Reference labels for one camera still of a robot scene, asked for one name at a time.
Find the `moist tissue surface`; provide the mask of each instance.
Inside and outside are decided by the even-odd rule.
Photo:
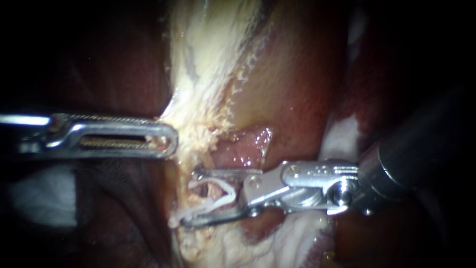
[[[160,118],[176,128],[180,138],[174,156],[179,177],[172,217],[205,202],[190,191],[190,172],[198,164],[213,168],[210,151],[216,149],[221,134],[233,129],[230,96],[239,94],[239,85],[246,83],[243,70],[253,68],[255,51],[265,42],[252,39],[261,9],[261,3],[253,0],[179,0],[172,7],[174,93]],[[230,86],[232,76],[236,84]],[[322,213],[312,212],[288,216],[277,232],[252,245],[243,239],[237,223],[199,230],[178,227],[174,235],[180,254],[192,266],[299,267],[316,241],[329,236],[329,226]]]

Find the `white tendon-like tissue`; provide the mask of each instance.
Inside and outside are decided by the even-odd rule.
[[[206,213],[214,211],[217,208],[231,204],[235,201],[237,197],[237,193],[235,189],[231,185],[229,185],[227,182],[224,182],[220,179],[206,178],[206,179],[201,179],[199,181],[190,181],[188,182],[188,188],[193,189],[199,185],[209,184],[209,183],[218,185],[227,194],[219,197],[216,200],[214,200],[212,197],[206,197],[203,199],[203,202],[201,204],[174,211],[169,218],[170,228],[177,228],[180,220],[182,220],[183,218],[190,218],[195,215],[206,214]]]

